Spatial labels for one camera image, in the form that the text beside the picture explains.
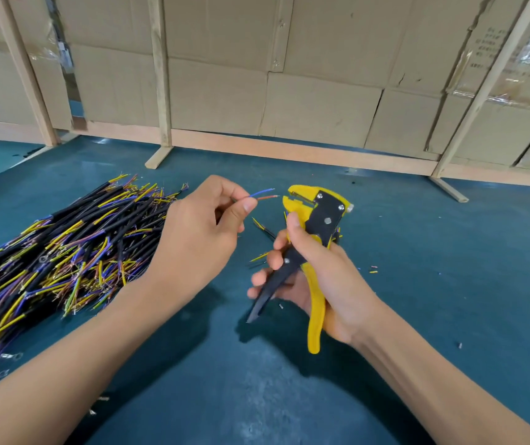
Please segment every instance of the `yellow handle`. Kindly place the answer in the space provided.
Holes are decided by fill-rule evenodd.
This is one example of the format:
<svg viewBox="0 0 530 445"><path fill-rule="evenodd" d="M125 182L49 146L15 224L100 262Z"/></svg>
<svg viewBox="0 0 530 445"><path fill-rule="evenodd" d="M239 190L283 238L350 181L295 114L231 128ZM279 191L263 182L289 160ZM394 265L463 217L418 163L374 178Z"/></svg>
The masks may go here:
<svg viewBox="0 0 530 445"><path fill-rule="evenodd" d="M325 322L327 302L325 295L318 286L316 272L310 262L302 264L302 271L308 281L312 304L310 322L308 322L308 351L312 354L317 354L320 351L320 333L322 332L322 325Z"/></svg>

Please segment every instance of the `left forearm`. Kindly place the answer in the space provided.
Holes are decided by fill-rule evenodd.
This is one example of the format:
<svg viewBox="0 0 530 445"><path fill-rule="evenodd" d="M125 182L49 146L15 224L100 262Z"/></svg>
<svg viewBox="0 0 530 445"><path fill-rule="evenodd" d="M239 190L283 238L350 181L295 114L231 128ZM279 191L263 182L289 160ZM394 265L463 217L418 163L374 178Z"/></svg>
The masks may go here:
<svg viewBox="0 0 530 445"><path fill-rule="evenodd" d="M128 284L96 317L0 382L0 444L63 443L117 369L179 306L156 314Z"/></svg>

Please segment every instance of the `wire stripper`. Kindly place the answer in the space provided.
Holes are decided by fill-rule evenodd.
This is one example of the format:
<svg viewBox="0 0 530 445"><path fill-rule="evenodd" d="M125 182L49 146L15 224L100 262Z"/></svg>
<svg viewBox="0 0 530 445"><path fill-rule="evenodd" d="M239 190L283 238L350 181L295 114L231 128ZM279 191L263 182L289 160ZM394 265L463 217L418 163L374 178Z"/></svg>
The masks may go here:
<svg viewBox="0 0 530 445"><path fill-rule="evenodd" d="M288 212L297 212L302 228L328 248L333 237L338 235L337 226L339 222L346 213L351 212L353 205L341 195L322 187L294 185L287 191L293 198L284 195L283 206L285 209ZM297 249L290 244L282 256L282 266L272 272L263 284L246 322L251 323L256 320L279 286L301 268L306 275L312 301L312 311L308 323L308 351L317 354L320 351L320 333L325 320L327 300L320 290L312 265L304 259Z"/></svg>

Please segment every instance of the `hand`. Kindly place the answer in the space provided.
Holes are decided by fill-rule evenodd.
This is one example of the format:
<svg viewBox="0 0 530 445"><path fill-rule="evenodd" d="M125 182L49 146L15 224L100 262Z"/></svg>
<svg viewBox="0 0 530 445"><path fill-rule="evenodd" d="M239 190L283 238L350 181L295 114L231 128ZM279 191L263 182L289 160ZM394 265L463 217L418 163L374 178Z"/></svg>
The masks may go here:
<svg viewBox="0 0 530 445"><path fill-rule="evenodd" d="M242 222L257 205L248 195L237 184L212 175L172 203L156 253L140 279L158 289L160 298L176 297L177 308L187 304L222 271L236 249Z"/></svg>
<svg viewBox="0 0 530 445"><path fill-rule="evenodd" d="M366 322L366 317L381 303L380 299L366 284L343 248L334 243L331 243L330 249L320 245L302 229L295 212L287 216L287 229L279 232L273 243L273 251L267 255L269 269L252 276L254 287L248 290L248 297L255 299L268 274L282 266L281 250L288 244L288 235L292 245L314 267L320 288L327 299L324 329L336 340L351 344ZM304 273L297 272L290 277L275 296L294 302L310 315L310 289Z"/></svg>

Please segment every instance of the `right forearm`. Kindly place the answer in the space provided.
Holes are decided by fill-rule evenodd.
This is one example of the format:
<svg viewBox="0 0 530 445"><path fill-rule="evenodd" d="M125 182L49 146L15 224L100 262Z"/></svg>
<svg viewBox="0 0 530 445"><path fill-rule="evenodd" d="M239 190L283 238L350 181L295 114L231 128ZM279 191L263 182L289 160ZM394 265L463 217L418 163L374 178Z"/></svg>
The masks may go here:
<svg viewBox="0 0 530 445"><path fill-rule="evenodd" d="M352 345L438 444L527 444L530 425L444 359L379 302Z"/></svg>

